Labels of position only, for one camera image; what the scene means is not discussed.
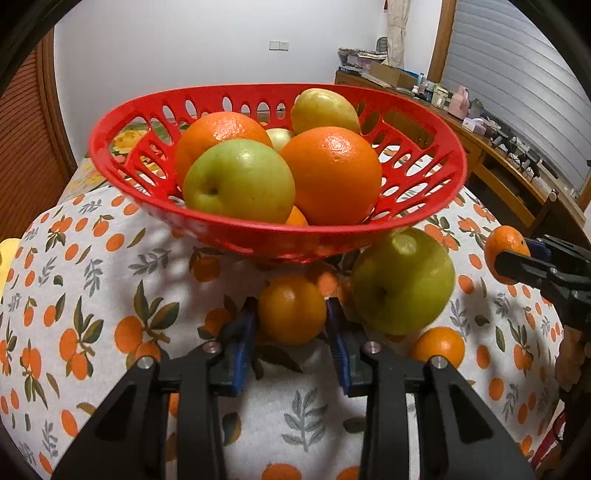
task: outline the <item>cardboard box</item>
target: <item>cardboard box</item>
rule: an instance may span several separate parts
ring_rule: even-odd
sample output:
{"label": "cardboard box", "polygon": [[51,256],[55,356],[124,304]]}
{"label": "cardboard box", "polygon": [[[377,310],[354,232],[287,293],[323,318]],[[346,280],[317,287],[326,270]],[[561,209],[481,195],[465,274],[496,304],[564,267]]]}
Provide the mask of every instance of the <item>cardboard box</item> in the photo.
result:
{"label": "cardboard box", "polygon": [[400,87],[412,90],[417,83],[417,79],[405,71],[377,62],[371,64],[369,74],[389,83],[394,88]]}

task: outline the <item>yellow object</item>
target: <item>yellow object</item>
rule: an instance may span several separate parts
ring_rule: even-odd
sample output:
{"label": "yellow object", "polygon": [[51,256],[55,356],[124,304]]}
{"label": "yellow object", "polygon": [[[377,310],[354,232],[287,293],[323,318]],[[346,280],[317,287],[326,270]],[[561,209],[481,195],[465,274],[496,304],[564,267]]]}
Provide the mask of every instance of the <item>yellow object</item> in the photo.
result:
{"label": "yellow object", "polygon": [[457,368],[465,353],[466,345],[459,333],[449,327],[435,327],[418,338],[408,356],[426,362],[434,355],[441,355]]}
{"label": "yellow object", "polygon": [[361,132],[357,111],[342,95],[323,88],[301,93],[290,112],[296,135],[316,127],[342,127]]}
{"label": "yellow object", "polygon": [[306,220],[306,217],[300,211],[300,209],[294,205],[291,209],[290,217],[287,219],[285,224],[286,225],[306,226],[306,225],[308,225],[308,220]]}
{"label": "yellow object", "polygon": [[17,253],[20,242],[20,238],[7,238],[0,243],[0,294],[4,290],[10,264],[14,259],[14,255]]}
{"label": "yellow object", "polygon": [[316,285],[300,275],[275,277],[261,292],[259,324],[271,340],[301,345],[318,335],[326,321],[326,303]]}

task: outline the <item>printed leaf pattern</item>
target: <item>printed leaf pattern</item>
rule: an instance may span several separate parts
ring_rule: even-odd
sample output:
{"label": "printed leaf pattern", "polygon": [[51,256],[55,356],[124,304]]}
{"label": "printed leaf pattern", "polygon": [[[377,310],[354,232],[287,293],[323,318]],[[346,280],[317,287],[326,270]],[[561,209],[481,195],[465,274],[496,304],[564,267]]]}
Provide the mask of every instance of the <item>printed leaf pattern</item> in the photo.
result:
{"label": "printed leaf pattern", "polygon": [[285,413],[284,420],[291,429],[299,432],[299,435],[291,433],[282,433],[283,441],[290,445],[301,445],[305,452],[311,445],[322,440],[325,433],[325,427],[322,417],[328,409],[328,405],[323,407],[311,408],[318,397],[318,389],[312,388],[302,399],[300,391],[295,391],[295,396],[291,402],[291,413]]}

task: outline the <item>orange print tablecloth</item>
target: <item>orange print tablecloth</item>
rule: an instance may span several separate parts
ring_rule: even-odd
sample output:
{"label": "orange print tablecloth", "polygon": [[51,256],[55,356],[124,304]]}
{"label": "orange print tablecloth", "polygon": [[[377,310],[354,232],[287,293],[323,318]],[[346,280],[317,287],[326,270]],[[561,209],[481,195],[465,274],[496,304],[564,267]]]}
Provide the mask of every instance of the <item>orange print tablecloth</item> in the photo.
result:
{"label": "orange print tablecloth", "polygon": [[[496,226],[466,189],[418,225],[449,249],[456,267],[456,288],[433,325],[461,333],[466,356],[460,373],[532,455],[558,400],[554,363],[562,329],[538,291],[501,285],[488,272],[482,245]],[[320,279],[327,296],[335,295],[355,257],[268,270],[174,236],[112,187],[62,203],[24,235],[4,290],[2,422],[27,461],[49,478],[136,357],[187,353],[217,334],[275,275],[305,273]],[[147,315],[138,311],[142,302],[150,306]],[[371,335],[403,352],[413,341]],[[365,399],[343,396],[326,344],[259,345],[254,367],[240,399],[220,399],[229,477],[260,479],[271,468],[333,480],[350,468],[339,479],[354,478]],[[306,424],[292,422],[295,414],[307,417]],[[171,446],[175,422],[172,414]],[[173,478],[174,448],[167,454]],[[418,478],[417,452],[411,468],[411,478]]]}

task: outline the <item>red plastic basket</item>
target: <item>red plastic basket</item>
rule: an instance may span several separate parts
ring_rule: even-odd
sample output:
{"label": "red plastic basket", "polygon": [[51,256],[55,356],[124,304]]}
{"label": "red plastic basket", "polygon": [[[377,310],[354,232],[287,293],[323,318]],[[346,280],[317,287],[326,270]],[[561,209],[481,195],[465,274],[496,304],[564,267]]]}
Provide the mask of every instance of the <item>red plastic basket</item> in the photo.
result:
{"label": "red plastic basket", "polygon": [[[189,100],[199,116],[224,110],[223,99],[229,98],[233,110],[248,106],[255,116],[257,106],[269,106],[266,128],[291,129],[290,111],[296,97],[311,87],[334,90],[346,97],[361,112],[363,137],[381,154],[389,145],[399,150],[382,163],[382,194],[369,219],[361,225],[288,226],[237,220],[195,212],[177,205],[171,197],[181,197],[174,172],[174,148],[181,137],[179,123],[193,123],[196,118],[187,111]],[[280,118],[277,106],[285,106]],[[166,107],[174,120],[167,118]],[[434,140],[425,150],[384,121],[388,112],[402,114],[419,124]],[[136,117],[142,117],[149,131],[119,163],[110,153],[114,137]],[[152,119],[162,123],[170,134],[171,144],[160,140],[152,128]],[[153,147],[163,152],[156,155]],[[305,263],[355,248],[365,247],[393,229],[414,225],[438,212],[455,197],[466,178],[466,154],[453,131],[437,115],[416,102],[378,90],[339,85],[268,84],[203,86],[158,92],[131,100],[105,115],[90,136],[90,155],[105,178],[130,197],[150,215],[171,228],[205,244],[239,254]],[[429,155],[433,159],[416,173],[410,168]],[[148,157],[160,166],[164,178],[152,173],[141,161]],[[143,191],[136,188],[139,184]],[[422,186],[409,197],[406,192]]]}

